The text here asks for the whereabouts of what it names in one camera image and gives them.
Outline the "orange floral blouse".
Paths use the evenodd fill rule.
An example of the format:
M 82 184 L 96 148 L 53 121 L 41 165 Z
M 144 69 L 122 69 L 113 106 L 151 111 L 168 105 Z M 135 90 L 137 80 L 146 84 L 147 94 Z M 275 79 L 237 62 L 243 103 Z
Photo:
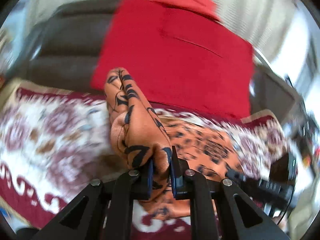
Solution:
M 242 171 L 231 139 L 218 131 L 178 118 L 161 117 L 124 68 L 111 70 L 104 86 L 111 123 L 111 146 L 129 169 L 153 162 L 151 198 L 140 204 L 155 219 L 190 215 L 187 200 L 174 200 L 169 181 L 173 152 L 192 170 L 221 181 L 228 170 Z

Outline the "floral plush sofa blanket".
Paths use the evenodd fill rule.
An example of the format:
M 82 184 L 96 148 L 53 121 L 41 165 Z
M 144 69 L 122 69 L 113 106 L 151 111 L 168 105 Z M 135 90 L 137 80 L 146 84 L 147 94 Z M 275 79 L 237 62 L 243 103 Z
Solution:
M 280 123 L 263 110 L 240 120 L 205 118 L 155 104 L 179 158 L 206 178 L 229 169 L 268 179 L 288 149 Z M 93 178 L 111 181 L 126 165 L 110 145 L 102 95 L 14 79 L 1 89 L 1 207 L 8 219 L 42 228 Z

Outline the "large red cushion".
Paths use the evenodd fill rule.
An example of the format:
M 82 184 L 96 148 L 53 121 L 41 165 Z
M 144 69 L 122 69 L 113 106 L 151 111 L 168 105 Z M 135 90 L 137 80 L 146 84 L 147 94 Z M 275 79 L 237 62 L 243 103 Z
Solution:
M 125 68 L 149 101 L 200 113 L 250 113 L 252 45 L 196 13 L 150 0 L 121 0 L 112 17 L 91 87 Z

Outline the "dark brown leather sofa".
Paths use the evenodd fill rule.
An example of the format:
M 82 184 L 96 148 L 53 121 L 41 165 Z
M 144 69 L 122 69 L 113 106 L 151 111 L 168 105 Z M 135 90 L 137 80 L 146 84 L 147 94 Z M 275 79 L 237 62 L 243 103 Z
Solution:
M 38 85 L 99 94 L 89 86 L 103 37 L 120 0 L 87 0 L 58 7 L 33 27 L 11 74 Z M 297 91 L 261 64 L 250 82 L 251 113 L 271 110 L 281 123 L 300 115 Z

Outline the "beige dotted curtain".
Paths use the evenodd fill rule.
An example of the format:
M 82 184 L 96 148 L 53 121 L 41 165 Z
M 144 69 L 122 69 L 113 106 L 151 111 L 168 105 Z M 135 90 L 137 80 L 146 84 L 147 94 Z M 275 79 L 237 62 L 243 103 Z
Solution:
M 26 29 L 61 5 L 82 0 L 30 0 Z M 319 55 L 319 31 L 299 0 L 212 0 L 225 27 L 248 40 L 268 60 L 280 54 Z

